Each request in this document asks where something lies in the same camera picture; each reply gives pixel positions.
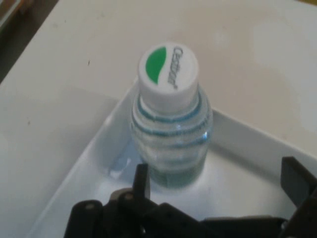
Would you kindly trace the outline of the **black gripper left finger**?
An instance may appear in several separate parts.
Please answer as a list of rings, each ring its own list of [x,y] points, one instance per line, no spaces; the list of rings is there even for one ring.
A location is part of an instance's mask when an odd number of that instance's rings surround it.
[[[115,191],[106,205],[86,200],[73,206],[67,238],[203,238],[197,220],[175,207],[150,199],[148,165],[136,168],[133,185]]]

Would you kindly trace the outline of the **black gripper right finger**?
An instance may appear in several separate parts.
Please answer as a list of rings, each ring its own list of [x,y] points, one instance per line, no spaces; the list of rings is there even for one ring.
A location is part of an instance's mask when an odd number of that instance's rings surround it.
[[[317,236],[317,178],[295,157],[283,157],[280,184],[296,206],[281,233],[282,238]]]

